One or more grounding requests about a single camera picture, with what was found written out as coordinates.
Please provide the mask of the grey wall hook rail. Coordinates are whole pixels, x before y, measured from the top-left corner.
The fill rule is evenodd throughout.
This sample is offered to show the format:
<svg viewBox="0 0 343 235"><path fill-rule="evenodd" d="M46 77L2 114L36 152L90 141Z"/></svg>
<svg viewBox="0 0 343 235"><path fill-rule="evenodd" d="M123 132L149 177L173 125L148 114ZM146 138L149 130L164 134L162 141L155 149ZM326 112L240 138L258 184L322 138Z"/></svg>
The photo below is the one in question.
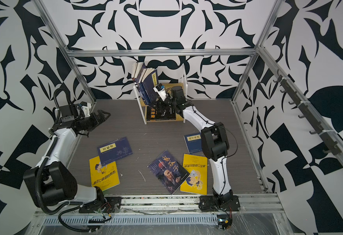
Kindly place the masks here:
<svg viewBox="0 0 343 235"><path fill-rule="evenodd" d="M342 153L337 140L333 137L333 130L324 127L322 121L318 119L317 111L313 111L310 101L303 99L304 95L294 85L292 79L278 74L278 78L274 82L280 83L284 89L281 92L290 96L292 101L289 104L295 105L300 110L302 115L298 115L298 117L301 119L305 118L309 122L313 128L313 131L309 131L309 133L311 135L318 135L326 145L327 150L323 150L323 152L326 154L331 153L335 156Z"/></svg>

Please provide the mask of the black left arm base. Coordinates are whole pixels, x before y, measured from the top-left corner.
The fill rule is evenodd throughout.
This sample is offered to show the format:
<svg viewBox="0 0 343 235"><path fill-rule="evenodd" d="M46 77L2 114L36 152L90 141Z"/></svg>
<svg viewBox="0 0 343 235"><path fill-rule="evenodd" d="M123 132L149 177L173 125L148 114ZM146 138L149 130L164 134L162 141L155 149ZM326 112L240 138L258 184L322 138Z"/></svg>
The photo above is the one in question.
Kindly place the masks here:
<svg viewBox="0 0 343 235"><path fill-rule="evenodd" d="M105 197L105 199L96 199L93 202L84 204L80 209L79 213L93 213L98 212L99 209L103 213L112 213L116 209L121 207L122 197L119 196L110 196Z"/></svg>

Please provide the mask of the thick blue book yellow label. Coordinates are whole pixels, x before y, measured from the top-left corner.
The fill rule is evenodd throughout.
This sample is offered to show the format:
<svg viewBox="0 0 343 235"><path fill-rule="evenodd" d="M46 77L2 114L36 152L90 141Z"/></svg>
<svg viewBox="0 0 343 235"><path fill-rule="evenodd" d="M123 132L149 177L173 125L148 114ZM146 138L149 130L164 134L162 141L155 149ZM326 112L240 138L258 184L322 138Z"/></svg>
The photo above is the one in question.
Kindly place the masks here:
<svg viewBox="0 0 343 235"><path fill-rule="evenodd" d="M150 105L152 102L149 81L150 81L150 76L153 73L153 71L154 71L154 68L143 69L140 74L140 79L139 79L139 85L145 93L143 96L146 99L145 103L147 105Z"/></svg>

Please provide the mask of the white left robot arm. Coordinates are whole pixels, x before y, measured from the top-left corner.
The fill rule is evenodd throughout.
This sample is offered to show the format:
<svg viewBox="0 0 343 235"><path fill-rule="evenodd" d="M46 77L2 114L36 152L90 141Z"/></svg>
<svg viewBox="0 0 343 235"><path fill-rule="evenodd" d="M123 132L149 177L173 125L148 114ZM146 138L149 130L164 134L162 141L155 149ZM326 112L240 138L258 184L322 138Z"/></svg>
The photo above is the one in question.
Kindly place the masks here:
<svg viewBox="0 0 343 235"><path fill-rule="evenodd" d="M90 103L86 102L58 107L45 155L34 168L24 173L23 180L34 204L47 214L57 212L51 210L51 206L61 209L65 205L78 205L92 211L105 203L99 187L79 185L65 166L78 135L88 136L111 116L103 110L91 113L90 108Z"/></svg>

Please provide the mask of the wooden white-framed bookshelf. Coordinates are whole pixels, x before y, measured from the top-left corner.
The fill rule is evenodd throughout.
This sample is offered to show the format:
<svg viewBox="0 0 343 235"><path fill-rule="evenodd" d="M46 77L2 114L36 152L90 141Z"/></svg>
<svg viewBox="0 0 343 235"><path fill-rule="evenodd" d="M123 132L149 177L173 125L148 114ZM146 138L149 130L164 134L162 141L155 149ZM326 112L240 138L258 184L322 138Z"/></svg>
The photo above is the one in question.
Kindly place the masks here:
<svg viewBox="0 0 343 235"><path fill-rule="evenodd" d="M188 82L184 65L180 71L180 83L162 84L157 69L146 68L143 62L133 64L133 90L144 124L152 121L186 121L183 109L188 103Z"/></svg>

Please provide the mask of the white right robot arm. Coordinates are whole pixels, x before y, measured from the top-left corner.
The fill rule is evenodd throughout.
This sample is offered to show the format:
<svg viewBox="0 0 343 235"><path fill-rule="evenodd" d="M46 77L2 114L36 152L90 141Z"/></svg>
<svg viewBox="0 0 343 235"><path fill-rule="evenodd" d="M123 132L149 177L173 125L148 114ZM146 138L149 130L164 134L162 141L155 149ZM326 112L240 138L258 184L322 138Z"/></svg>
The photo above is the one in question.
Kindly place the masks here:
<svg viewBox="0 0 343 235"><path fill-rule="evenodd" d="M153 88L159 95L159 103L170 106L183 119L189 121L198 131L202 140L202 152L209 159L213 176L213 195L218 199L233 196L227 172L228 150L230 148L226 128L221 122L213 122L205 117L189 101L182 86L172 87L169 94L161 83Z"/></svg>

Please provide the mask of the black standing book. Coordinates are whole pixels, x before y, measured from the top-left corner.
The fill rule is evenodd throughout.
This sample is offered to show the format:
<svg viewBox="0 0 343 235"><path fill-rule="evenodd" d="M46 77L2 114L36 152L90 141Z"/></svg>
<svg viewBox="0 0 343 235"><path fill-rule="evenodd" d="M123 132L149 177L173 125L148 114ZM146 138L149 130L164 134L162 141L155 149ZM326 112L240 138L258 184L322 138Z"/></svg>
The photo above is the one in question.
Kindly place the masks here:
<svg viewBox="0 0 343 235"><path fill-rule="evenodd" d="M142 65L143 65L143 62L136 62L132 65L131 78L135 86L138 86L138 80L139 80L138 76L139 76L139 73L141 72Z"/></svg>

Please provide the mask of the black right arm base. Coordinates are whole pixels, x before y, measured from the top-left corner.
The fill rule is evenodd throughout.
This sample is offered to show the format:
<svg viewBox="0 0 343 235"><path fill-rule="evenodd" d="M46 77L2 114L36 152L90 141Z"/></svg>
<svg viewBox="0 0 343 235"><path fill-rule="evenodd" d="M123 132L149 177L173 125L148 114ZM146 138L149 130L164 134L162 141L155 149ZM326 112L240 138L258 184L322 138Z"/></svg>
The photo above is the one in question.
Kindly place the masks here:
<svg viewBox="0 0 343 235"><path fill-rule="evenodd" d="M200 196L198 206L203 212L220 210L237 212L240 209L240 202L238 196L227 193L220 197L214 195Z"/></svg>

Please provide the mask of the black book yellow title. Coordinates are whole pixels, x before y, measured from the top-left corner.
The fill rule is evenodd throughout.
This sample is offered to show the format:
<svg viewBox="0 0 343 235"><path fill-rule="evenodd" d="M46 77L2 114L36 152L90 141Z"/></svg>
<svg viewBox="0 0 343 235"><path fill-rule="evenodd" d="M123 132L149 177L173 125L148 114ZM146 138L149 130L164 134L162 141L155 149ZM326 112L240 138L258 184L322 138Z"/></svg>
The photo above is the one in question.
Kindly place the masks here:
<svg viewBox="0 0 343 235"><path fill-rule="evenodd" d="M146 121L169 121L176 120L176 113L171 107L166 109L155 109L147 107Z"/></svg>

